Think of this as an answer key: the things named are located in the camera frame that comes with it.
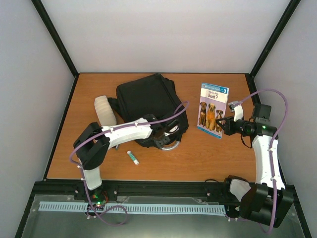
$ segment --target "book cover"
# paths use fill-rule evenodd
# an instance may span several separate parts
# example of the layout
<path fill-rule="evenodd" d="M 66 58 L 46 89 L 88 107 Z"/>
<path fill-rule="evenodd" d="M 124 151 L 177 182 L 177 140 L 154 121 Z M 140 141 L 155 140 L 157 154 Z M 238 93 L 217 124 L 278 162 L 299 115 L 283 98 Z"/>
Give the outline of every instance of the book cover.
<path fill-rule="evenodd" d="M 224 117 L 228 95 L 229 88 L 202 83 L 198 112 L 198 129 L 219 139 L 222 138 L 223 131 L 222 128 L 216 124 L 216 119 Z"/>

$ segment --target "brown surface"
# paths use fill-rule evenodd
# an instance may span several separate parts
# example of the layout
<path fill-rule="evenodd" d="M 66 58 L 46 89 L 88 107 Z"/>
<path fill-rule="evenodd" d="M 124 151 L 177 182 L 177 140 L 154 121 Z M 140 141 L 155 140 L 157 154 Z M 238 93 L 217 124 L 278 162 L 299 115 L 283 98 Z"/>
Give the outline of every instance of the brown surface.
<path fill-rule="evenodd" d="M 48 173 L 50 179 L 79 179 L 79 169 L 68 157 L 73 143 L 91 122 L 98 121 L 94 100 L 106 95 L 115 97 L 117 85 L 149 74 L 86 73 L 80 74 L 63 129 Z M 189 129 L 180 146 L 173 151 L 144 148 L 134 141 L 110 149 L 101 165 L 102 179 L 203 181 L 223 180 L 228 175 L 255 181 L 256 166 L 252 149 L 242 145 L 239 135 L 217 139 L 197 129 L 201 83 L 229 87 L 229 102 L 249 95 L 243 74 L 163 74 L 173 80 L 181 101 L 190 101 L 187 111 Z M 252 101 L 243 104 L 244 116 L 252 113 Z M 227 108 L 226 116 L 231 115 Z M 131 150 L 139 160 L 134 165 L 126 154 Z"/>

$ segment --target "black bag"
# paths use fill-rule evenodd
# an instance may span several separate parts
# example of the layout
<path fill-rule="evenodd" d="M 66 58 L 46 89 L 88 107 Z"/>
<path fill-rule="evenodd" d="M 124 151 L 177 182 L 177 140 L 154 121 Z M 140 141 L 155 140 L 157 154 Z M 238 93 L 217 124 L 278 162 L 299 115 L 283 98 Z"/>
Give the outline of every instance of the black bag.
<path fill-rule="evenodd" d="M 161 74 L 153 74 L 132 82 L 123 83 L 116 89 L 117 99 L 108 98 L 111 108 L 116 111 L 124 122 L 135 121 L 145 115 L 154 115 L 158 120 L 173 115 L 176 108 L 182 103 L 176 95 L 175 84 L 172 80 L 164 78 Z M 188 129 L 186 112 L 177 118 L 179 130 L 169 135 L 170 144 L 180 141 L 182 134 Z M 167 126 L 171 121 L 161 123 Z M 136 140 L 141 146 L 154 146 L 159 148 L 152 139 Z"/>

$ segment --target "white wall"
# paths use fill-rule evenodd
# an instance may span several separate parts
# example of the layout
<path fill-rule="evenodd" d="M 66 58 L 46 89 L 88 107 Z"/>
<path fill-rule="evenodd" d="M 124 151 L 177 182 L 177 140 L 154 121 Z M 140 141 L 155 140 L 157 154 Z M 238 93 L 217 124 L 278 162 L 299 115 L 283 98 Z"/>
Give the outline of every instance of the white wall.
<path fill-rule="evenodd" d="M 256 76 L 258 89 L 275 88 L 289 102 L 289 117 L 279 138 L 278 152 L 289 184 L 298 192 L 313 237 L 317 237 L 317 1 L 301 1 Z M 260 95 L 272 105 L 278 125 L 284 103 L 273 93 Z"/>
<path fill-rule="evenodd" d="M 44 174 L 73 77 L 31 1 L 0 0 L 0 237 Z"/>
<path fill-rule="evenodd" d="M 79 72 L 250 72 L 289 0 L 43 0 Z"/>

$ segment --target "brown dog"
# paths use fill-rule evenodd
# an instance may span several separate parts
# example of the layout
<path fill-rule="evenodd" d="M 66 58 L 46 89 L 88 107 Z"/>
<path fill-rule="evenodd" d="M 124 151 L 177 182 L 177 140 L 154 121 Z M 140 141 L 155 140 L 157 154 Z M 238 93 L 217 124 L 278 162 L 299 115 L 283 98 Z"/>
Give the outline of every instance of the brown dog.
<path fill-rule="evenodd" d="M 216 117 L 214 114 L 215 109 L 216 109 L 216 106 L 212 103 L 209 103 L 208 111 L 207 111 L 207 119 L 206 119 L 206 128 L 208 128 L 209 130 L 216 129 Z"/>
<path fill-rule="evenodd" d="M 221 119 L 223 111 L 222 110 L 217 110 L 216 113 L 217 113 L 216 119 Z M 222 128 L 217 123 L 216 123 L 216 131 L 217 132 L 221 132 L 222 131 Z"/>
<path fill-rule="evenodd" d="M 206 126 L 206 107 L 207 107 L 207 103 L 201 102 L 200 106 L 202 106 L 202 108 L 200 109 L 200 117 L 199 117 L 198 124 Z"/>

